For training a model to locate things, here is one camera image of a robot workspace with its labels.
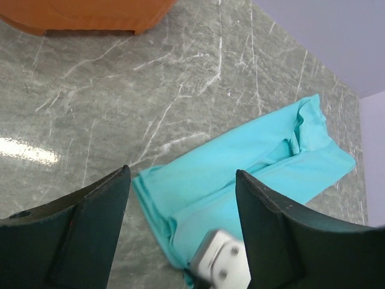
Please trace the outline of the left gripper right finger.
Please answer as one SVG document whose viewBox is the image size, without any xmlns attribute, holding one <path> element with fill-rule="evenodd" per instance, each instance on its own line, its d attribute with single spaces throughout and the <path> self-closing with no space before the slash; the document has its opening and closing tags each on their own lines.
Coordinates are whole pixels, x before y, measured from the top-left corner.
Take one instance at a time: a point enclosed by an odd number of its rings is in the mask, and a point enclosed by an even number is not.
<svg viewBox="0 0 385 289">
<path fill-rule="evenodd" d="M 383 288 L 384 228 L 335 219 L 239 170 L 250 288 Z"/>
</svg>

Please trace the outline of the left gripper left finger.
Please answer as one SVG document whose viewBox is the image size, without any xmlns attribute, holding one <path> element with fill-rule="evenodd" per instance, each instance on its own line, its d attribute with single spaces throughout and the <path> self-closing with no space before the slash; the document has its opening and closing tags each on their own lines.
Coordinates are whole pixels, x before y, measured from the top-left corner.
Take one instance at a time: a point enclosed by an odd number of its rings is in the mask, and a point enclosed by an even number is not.
<svg viewBox="0 0 385 289">
<path fill-rule="evenodd" d="M 124 165 L 1 219 L 1 288 L 106 288 L 130 184 Z"/>
</svg>

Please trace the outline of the teal t-shirt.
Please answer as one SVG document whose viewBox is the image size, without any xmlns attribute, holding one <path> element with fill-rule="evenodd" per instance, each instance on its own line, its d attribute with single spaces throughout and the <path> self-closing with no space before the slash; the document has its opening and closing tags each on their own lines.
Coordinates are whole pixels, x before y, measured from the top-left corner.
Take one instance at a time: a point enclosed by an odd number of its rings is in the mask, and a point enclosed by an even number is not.
<svg viewBox="0 0 385 289">
<path fill-rule="evenodd" d="M 258 117 L 166 165 L 142 170 L 132 185 L 163 253 L 194 287 L 190 262 L 205 235 L 223 229 L 242 239 L 236 172 L 306 204 L 355 168 L 329 136 L 313 95 Z"/>
</svg>

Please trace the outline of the orange plastic basket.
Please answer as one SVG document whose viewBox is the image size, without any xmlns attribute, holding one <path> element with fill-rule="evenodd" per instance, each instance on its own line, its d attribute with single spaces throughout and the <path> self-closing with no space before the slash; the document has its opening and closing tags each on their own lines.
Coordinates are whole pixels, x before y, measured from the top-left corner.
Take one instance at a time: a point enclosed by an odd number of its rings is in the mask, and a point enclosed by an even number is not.
<svg viewBox="0 0 385 289">
<path fill-rule="evenodd" d="M 132 31 L 157 25 L 175 5 L 169 1 L 1 0 L 1 20 L 28 34 L 47 31 Z"/>
</svg>

